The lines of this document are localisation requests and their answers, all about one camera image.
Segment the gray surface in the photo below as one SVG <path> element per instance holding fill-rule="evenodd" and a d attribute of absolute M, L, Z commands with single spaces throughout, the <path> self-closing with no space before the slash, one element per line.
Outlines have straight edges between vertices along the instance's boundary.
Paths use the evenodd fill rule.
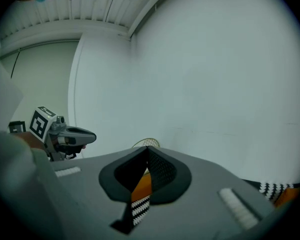
<path fill-rule="evenodd" d="M 110 225 L 121 219 L 126 204 L 112 201 L 107 196 L 100 186 L 99 173 L 106 165 L 137 149 L 139 147 L 92 158 L 58 161 L 51 164 L 55 171 L 75 166 L 81 168 L 81 172 L 59 177 L 60 183 L 75 200 L 85 203 L 106 225 Z"/>
<path fill-rule="evenodd" d="M 20 220 L 41 235 L 69 240 L 239 237 L 244 231 L 219 198 L 222 188 L 233 188 L 262 218 L 274 210 L 262 194 L 221 166 L 160 148 L 189 167 L 192 182 L 175 202 L 151 205 L 130 235 L 120 233 L 110 224 L 121 218 L 126 204 L 110 200 L 98 176 L 105 165 L 136 149 L 50 163 L 42 150 L 32 149 L 31 154 L 24 141 L 0 134 L 0 195 Z M 82 171 L 57 178 L 55 171 L 74 166 Z M 267 217 L 251 230 L 259 226 L 265 232 L 271 221 Z M 241 237 L 253 237 L 251 230 Z"/>
<path fill-rule="evenodd" d="M 274 210 L 262 194 L 223 167 L 165 148 L 158 150 L 185 163 L 192 174 L 188 190 L 174 203 L 150 206 L 140 225 L 130 234 L 153 239 L 225 239 L 244 230 L 233 219 L 218 196 L 223 188 L 233 188 L 258 209 L 262 216 Z"/>
<path fill-rule="evenodd" d="M 256 226 L 248 230 L 245 234 L 236 235 L 229 240 L 255 240 L 264 239 L 265 234 L 274 227 L 278 221 L 283 217 L 291 206 L 291 201 L 275 209 L 269 216 L 265 217 Z"/>
<path fill-rule="evenodd" d="M 59 178 L 73 198 L 85 203 L 107 225 L 122 216 L 125 204 L 111 201 L 98 180 L 100 170 L 134 149 L 93 158 L 54 162 L 55 171 L 78 166 L 80 173 Z M 175 202 L 152 205 L 129 235 L 132 239 L 224 239 L 244 230 L 233 219 L 218 196 L 222 188 L 233 188 L 263 218 L 274 210 L 262 194 L 223 167 L 169 149 L 158 148 L 185 163 L 192 173 L 189 189 Z"/>
<path fill-rule="evenodd" d="M 6 132 L 9 122 L 20 120 L 14 120 L 12 116 L 22 98 L 22 93 L 0 63 L 0 131 Z"/>

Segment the white wall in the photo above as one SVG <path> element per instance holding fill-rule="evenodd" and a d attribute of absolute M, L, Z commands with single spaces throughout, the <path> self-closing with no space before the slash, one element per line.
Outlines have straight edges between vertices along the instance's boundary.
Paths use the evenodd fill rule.
<path fill-rule="evenodd" d="M 45 44 L 22 50 L 16 61 L 12 81 L 23 99 L 11 121 L 25 121 L 27 131 L 35 107 L 45 106 L 63 115 L 68 123 L 68 85 L 78 42 Z M 4 58 L 10 73 L 16 53 Z"/>
<path fill-rule="evenodd" d="M 168 0 L 132 42 L 163 147 L 300 182 L 300 28 L 280 0 Z"/>
<path fill-rule="evenodd" d="M 131 42 L 86 34 L 75 58 L 69 116 L 97 135 L 84 157 L 156 138 L 300 182 L 300 29 L 279 0 L 168 0 Z"/>
<path fill-rule="evenodd" d="M 97 137 L 82 151 L 84 157 L 133 145 L 130 50 L 130 42 L 118 37 L 84 34 L 80 39 L 69 84 L 70 123 Z"/>

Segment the black fabric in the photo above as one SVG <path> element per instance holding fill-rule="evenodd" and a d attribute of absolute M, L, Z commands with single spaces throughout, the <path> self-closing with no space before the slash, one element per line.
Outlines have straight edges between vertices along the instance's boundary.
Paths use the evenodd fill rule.
<path fill-rule="evenodd" d="M 114 177 L 131 193 L 138 185 L 140 179 L 147 169 L 148 154 L 145 149 L 143 152 L 130 158 L 124 164 L 118 166 L 114 171 Z"/>
<path fill-rule="evenodd" d="M 105 193 L 111 200 L 125 202 L 130 204 L 131 202 L 131 189 L 134 184 L 138 184 L 143 173 L 140 175 L 140 170 L 135 170 L 138 166 L 142 166 L 143 172 L 146 170 L 147 164 L 129 164 L 129 160 L 135 156 L 145 154 L 147 147 L 143 146 L 136 151 L 106 165 L 99 173 L 99 183 L 104 189 Z M 135 177 L 133 183 L 129 183 L 128 179 Z"/>
<path fill-rule="evenodd" d="M 155 152 L 150 151 L 148 158 L 148 170 L 151 174 L 152 192 L 166 186 L 176 178 L 176 167 L 163 159 Z"/>
<path fill-rule="evenodd" d="M 148 146 L 108 164 L 99 174 L 99 182 L 110 199 L 127 204 L 146 168 L 151 174 L 151 204 L 177 200 L 191 183 L 189 168 L 179 160 Z"/>
<path fill-rule="evenodd" d="M 152 184 L 150 204 L 160 205 L 174 202 L 190 186 L 192 175 L 189 168 L 183 162 L 153 146 L 148 147 L 148 152 L 149 158 L 151 158 L 148 162 Z"/>
<path fill-rule="evenodd" d="M 134 224 L 132 217 L 132 209 L 130 205 L 126 206 L 122 219 L 116 220 L 114 223 L 112 223 L 111 227 L 124 234 L 129 234 L 131 232 L 131 230 L 134 227 Z"/>

